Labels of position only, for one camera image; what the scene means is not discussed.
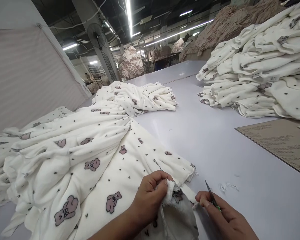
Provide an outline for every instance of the garment tag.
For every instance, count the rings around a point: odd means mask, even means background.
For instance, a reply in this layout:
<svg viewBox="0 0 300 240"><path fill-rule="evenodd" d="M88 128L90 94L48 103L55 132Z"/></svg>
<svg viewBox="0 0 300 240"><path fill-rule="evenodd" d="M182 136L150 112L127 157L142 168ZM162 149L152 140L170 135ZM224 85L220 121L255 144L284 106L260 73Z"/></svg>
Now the garment tag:
<svg viewBox="0 0 300 240"><path fill-rule="evenodd" d="M274 75L270 77L270 81L279 81L279 75Z"/></svg>
<svg viewBox="0 0 300 240"><path fill-rule="evenodd" d="M261 77L261 76L262 76L262 72L258 72L253 75L253 78L257 78L257 77Z"/></svg>

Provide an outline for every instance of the small scissors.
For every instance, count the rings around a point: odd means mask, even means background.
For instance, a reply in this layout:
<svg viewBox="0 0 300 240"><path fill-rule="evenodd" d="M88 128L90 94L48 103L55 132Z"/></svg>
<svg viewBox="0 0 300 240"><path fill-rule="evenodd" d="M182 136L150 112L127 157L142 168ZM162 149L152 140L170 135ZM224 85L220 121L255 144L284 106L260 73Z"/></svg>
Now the small scissors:
<svg viewBox="0 0 300 240"><path fill-rule="evenodd" d="M212 203L216 208L218 208L219 211L221 212L221 209L220 209L220 207L218 206L218 204L217 204L217 202L216 202L216 199L214 198L214 196L213 196L213 194L212 194L212 192L211 192L211 189L209 188L209 185L207 184L207 181L206 181L206 185L207 185L208 191L209 191L209 193L210 193L211 203Z"/></svg>

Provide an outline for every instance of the white table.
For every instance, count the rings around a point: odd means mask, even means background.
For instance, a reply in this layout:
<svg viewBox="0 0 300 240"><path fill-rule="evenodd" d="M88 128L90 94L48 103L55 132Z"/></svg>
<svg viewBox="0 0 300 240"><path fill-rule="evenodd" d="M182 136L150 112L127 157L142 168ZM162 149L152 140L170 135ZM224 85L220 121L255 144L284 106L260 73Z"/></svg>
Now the white table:
<svg viewBox="0 0 300 240"><path fill-rule="evenodd" d="M143 82L144 76L133 79L138 86L163 79L161 83L168 83L179 103L176 111L150 112L135 120L167 149L196 165L199 176L188 184L193 191L206 190L207 180L215 193L246 217L260 240L300 240L300 173L234 129L274 118L249 119L229 107L200 103L196 94L202 91L203 82L195 76L177 81L179 78L170 78L177 76L173 67L178 65L157 71L148 82ZM198 72L202 66L202 62L190 61L187 73ZM228 188L225 194L221 192L219 183L227 182L240 191ZM14 209L12 203L0 208L0 233ZM215 239L210 220L201 209L198 212L199 238ZM10 239L29 237L30 232L21 225Z"/></svg>

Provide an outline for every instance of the electrical wire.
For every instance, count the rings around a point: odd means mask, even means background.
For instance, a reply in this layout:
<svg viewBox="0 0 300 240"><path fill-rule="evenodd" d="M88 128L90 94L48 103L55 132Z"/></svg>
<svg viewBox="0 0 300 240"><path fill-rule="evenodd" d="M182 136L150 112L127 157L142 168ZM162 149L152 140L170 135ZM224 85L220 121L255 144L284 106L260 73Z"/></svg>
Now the electrical wire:
<svg viewBox="0 0 300 240"><path fill-rule="evenodd" d="M122 2L123 2L124 0L122 0ZM120 5L120 3L119 3L119 0L118 0L118 4L119 4L119 7L121 7L121 5ZM124 3L123 3L123 6L124 6ZM123 7L121 7L121 9L125 12L125 10L124 10L124 8Z"/></svg>
<svg viewBox="0 0 300 240"><path fill-rule="evenodd" d="M86 22L88 22L88 21L90 21L91 19L93 19L93 18L98 14L98 12L100 12L100 8L102 7L102 5L103 5L106 1L107 1L107 0L104 0L104 2L100 5L100 7L98 7L97 4L94 2L94 0L92 0L93 4L97 7L98 11L97 11L91 18L89 18L88 20L84 21L83 23L79 23L79 24L76 24L76 25L74 25L74 26L67 27L67 28L48 27L48 26L44 26L44 27L54 28L54 29L63 29L63 30L67 30L67 29L71 29L71 28L75 28L75 27L77 27L77 26L83 25L83 24L85 24Z"/></svg>

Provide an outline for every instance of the pile of garments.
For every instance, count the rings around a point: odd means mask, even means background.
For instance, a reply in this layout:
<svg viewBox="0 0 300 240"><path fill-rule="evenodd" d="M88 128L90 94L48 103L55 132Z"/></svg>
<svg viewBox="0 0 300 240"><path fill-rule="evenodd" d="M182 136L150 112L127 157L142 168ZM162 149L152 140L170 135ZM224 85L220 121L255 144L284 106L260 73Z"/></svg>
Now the pile of garments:
<svg viewBox="0 0 300 240"><path fill-rule="evenodd" d="M177 53L181 50L184 49L184 40L182 38L180 38L178 41L176 41L174 43L174 45L172 46L172 49L171 49L171 53Z"/></svg>
<svg viewBox="0 0 300 240"><path fill-rule="evenodd" d="M187 220L169 216L162 206L156 225L147 226L138 239L164 239L175 223L188 239L197 239L190 203L195 194L182 186L191 181L195 166L131 118L174 111L176 104L171 89L159 83L113 82L98 90L89 107L76 112L60 107L23 129L5 129L0 205L11 200L16 212L2 235L11 236L24 222L31 239L88 239L131 205L143 176L161 169L175 180L167 203L178 208L183 200L177 210Z"/></svg>
<svg viewBox="0 0 300 240"><path fill-rule="evenodd" d="M214 21L199 34L195 44L182 52L180 61L184 61L188 54L198 53L200 56L205 49L234 38L250 24L264 23L284 9L278 0L261 0L254 6L228 5L221 9Z"/></svg>
<svg viewBox="0 0 300 240"><path fill-rule="evenodd" d="M130 46L124 51L123 55L118 60L118 63L119 71L126 80L144 74L142 57L140 54L137 54L137 51L133 46Z"/></svg>
<svg viewBox="0 0 300 240"><path fill-rule="evenodd" d="M219 43L197 79L210 106L300 120L300 3Z"/></svg>

